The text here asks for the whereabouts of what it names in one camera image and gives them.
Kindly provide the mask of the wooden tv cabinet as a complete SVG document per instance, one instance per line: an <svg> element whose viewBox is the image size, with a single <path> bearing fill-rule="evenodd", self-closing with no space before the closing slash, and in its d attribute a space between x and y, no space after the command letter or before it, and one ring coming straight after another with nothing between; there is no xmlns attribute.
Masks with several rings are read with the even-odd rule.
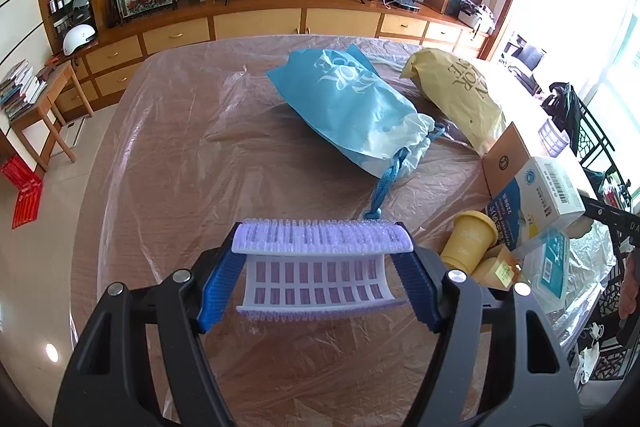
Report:
<svg viewBox="0 0 640 427"><path fill-rule="evenodd" d="M423 5L416 12L371 0L182 0L173 9L102 29L69 61L92 108L113 105L149 56L189 44L266 35L381 38L482 55L489 35Z"/></svg>

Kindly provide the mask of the white helmet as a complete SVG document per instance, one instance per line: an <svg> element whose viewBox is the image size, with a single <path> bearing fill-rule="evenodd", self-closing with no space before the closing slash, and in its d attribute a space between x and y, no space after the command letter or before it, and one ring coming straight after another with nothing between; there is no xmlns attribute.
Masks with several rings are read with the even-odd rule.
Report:
<svg viewBox="0 0 640 427"><path fill-rule="evenodd" d="M96 38L96 30L89 24L79 24L66 32L62 50L65 56L73 55Z"/></svg>

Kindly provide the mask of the stack of books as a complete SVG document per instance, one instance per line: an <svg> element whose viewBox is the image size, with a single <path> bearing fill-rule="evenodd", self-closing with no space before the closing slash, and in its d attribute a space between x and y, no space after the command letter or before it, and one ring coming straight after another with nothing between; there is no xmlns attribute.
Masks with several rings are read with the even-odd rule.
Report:
<svg viewBox="0 0 640 427"><path fill-rule="evenodd" d="M15 64L1 80L1 109L13 120L27 112L47 88L47 81L36 74L27 60Z"/></svg>

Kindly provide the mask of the purple hair roller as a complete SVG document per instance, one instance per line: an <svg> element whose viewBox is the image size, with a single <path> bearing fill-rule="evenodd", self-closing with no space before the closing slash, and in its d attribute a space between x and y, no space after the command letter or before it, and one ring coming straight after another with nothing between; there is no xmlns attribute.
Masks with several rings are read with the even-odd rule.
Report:
<svg viewBox="0 0 640 427"><path fill-rule="evenodd" d="M238 226L245 258L239 314L252 321L316 321L398 306L385 258L413 251L409 233L386 221L255 219Z"/></svg>

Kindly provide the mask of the brown cardboard box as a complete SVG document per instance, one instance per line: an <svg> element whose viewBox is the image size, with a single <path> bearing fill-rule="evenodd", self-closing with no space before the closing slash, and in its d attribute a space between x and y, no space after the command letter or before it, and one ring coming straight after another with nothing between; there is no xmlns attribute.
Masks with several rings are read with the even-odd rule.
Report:
<svg viewBox="0 0 640 427"><path fill-rule="evenodd" d="M490 196L497 196L528 160L528 148L512 122L482 159Z"/></svg>

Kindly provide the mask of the yellow lidded cup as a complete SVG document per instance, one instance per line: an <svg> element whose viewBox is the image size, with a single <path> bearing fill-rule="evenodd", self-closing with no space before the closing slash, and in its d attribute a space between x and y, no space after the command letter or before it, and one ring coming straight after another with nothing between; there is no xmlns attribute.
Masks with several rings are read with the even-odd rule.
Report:
<svg viewBox="0 0 640 427"><path fill-rule="evenodd" d="M440 254L440 260L449 269L458 269L471 275L486 251L498 241L495 222L485 213L468 210L457 214L454 228Z"/></svg>

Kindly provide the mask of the black bag on chair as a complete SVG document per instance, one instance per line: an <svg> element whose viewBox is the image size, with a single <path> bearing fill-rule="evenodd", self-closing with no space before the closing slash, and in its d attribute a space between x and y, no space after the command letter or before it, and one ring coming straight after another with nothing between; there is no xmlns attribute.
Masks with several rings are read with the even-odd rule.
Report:
<svg viewBox="0 0 640 427"><path fill-rule="evenodd" d="M553 124L560 131L565 131L570 140L570 149L578 152L580 122L580 98L573 86L568 82L554 82L550 84L549 95L541 104L544 111L551 117Z"/></svg>

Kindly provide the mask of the clear dental floss box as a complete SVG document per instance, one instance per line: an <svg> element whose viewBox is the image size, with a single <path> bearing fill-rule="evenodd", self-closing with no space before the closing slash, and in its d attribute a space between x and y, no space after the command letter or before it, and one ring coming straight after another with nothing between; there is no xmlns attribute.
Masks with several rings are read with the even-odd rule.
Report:
<svg viewBox="0 0 640 427"><path fill-rule="evenodd" d="M522 274L544 313L565 308L570 240L550 229L526 244Z"/></svg>

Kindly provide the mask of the red plastic basket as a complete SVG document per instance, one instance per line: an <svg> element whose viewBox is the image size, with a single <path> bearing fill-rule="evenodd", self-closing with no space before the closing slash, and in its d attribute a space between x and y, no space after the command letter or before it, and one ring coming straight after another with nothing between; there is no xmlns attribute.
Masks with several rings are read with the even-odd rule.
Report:
<svg viewBox="0 0 640 427"><path fill-rule="evenodd" d="M42 180L18 155L3 161L1 172L17 189L12 229L15 230L36 221L42 194Z"/></svg>

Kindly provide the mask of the small wooden side table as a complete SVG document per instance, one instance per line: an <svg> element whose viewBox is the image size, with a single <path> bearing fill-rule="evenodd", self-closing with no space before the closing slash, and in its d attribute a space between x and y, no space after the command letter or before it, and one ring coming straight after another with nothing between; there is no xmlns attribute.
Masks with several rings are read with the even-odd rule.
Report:
<svg viewBox="0 0 640 427"><path fill-rule="evenodd" d="M35 104L30 106L21 116L10 120L10 129L17 136L17 140L20 141L44 172L49 170L49 161L36 151L24 131L39 121L43 122L49 131L49 138L58 143L58 146L62 148L62 151L71 162L76 161L74 153L60 135L60 129L66 125L66 120L58 110L58 106L56 106L56 100L69 82L73 83L76 94L81 104L85 107L86 113L92 117L94 110L86 97L84 89L81 87L76 72L70 62L65 62L51 70L47 79L47 87L42 90Z"/></svg>

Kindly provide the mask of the white blue carton box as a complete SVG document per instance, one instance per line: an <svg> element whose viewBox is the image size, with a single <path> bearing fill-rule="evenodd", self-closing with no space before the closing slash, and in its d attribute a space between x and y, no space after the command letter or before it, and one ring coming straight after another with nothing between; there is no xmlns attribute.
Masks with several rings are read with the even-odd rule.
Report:
<svg viewBox="0 0 640 427"><path fill-rule="evenodd" d="M489 202L498 239L518 257L550 232L563 232L585 212L582 198L555 158L532 157Z"/></svg>

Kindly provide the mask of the blue drawstring bag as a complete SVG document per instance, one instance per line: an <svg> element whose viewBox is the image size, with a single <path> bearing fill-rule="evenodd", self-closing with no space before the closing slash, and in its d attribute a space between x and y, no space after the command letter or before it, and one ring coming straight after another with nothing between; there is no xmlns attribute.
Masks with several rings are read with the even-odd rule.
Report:
<svg viewBox="0 0 640 427"><path fill-rule="evenodd" d="M378 179L366 220L378 220L393 184L418 168L444 134L434 118L378 75L353 44L345 51L303 49L267 77L303 121L350 161Z"/></svg>

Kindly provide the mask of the yellow paper bag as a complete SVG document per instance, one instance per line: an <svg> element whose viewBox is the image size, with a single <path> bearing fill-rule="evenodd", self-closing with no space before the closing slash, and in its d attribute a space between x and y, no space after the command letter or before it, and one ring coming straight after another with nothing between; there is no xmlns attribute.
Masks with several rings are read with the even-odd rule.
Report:
<svg viewBox="0 0 640 427"><path fill-rule="evenodd" d="M485 76L471 62L441 49L413 53L401 72L484 156L506 129L506 116Z"/></svg>

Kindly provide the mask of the small yellow orange box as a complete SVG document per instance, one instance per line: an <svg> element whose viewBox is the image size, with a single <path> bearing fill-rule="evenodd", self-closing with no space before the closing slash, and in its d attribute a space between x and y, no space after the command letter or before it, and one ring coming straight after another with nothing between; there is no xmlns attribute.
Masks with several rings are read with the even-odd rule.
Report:
<svg viewBox="0 0 640 427"><path fill-rule="evenodd" d="M480 260L472 279L482 286L507 291L522 279L520 262L506 245L497 245Z"/></svg>

